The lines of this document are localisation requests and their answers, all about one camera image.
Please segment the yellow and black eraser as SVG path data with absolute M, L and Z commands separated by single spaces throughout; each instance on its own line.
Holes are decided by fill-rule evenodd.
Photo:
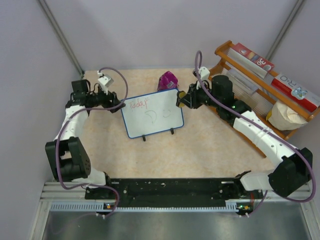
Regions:
M 181 99 L 186 95 L 185 91 L 178 91 L 177 92 L 177 98 L 176 98 L 176 106 L 178 108 L 182 108 L 185 106 L 183 102 L 181 102 Z

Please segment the blue framed whiteboard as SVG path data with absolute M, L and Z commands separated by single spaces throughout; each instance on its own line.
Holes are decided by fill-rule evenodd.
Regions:
M 127 98 L 121 114 L 130 139 L 174 131 L 185 124 L 176 106 L 178 89 L 172 88 Z

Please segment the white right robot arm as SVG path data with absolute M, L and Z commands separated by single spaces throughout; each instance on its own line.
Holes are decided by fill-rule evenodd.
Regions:
M 177 93 L 176 106 L 197 109 L 202 105 L 213 107 L 218 116 L 233 129 L 249 139 L 269 160 L 274 169 L 263 172 L 245 172 L 233 185 L 233 192 L 245 198 L 254 190 L 274 191 L 282 198 L 308 182 L 312 183 L 311 197 L 316 191 L 312 171 L 313 154 L 309 149 L 298 149 L 277 136 L 242 100 L 235 98 L 233 83 L 226 75 L 216 75 L 190 84 L 188 91 Z

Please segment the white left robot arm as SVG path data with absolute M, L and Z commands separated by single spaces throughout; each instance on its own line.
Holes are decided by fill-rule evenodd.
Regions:
M 114 191 L 109 177 L 92 167 L 90 158 L 80 140 L 85 122 L 92 108 L 102 107 L 115 113 L 125 107 L 117 94 L 108 90 L 114 80 L 103 75 L 97 80 L 97 92 L 91 91 L 88 80 L 71 83 L 73 92 L 65 105 L 65 118 L 53 141 L 45 144 L 45 152 L 56 181 L 90 184 L 102 198 L 109 198 Z

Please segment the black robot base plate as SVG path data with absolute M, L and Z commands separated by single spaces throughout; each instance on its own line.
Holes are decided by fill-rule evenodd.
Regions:
M 214 178 L 112 178 L 119 207 L 224 207 L 227 200 L 260 200 L 258 190 L 247 191 L 240 176 Z

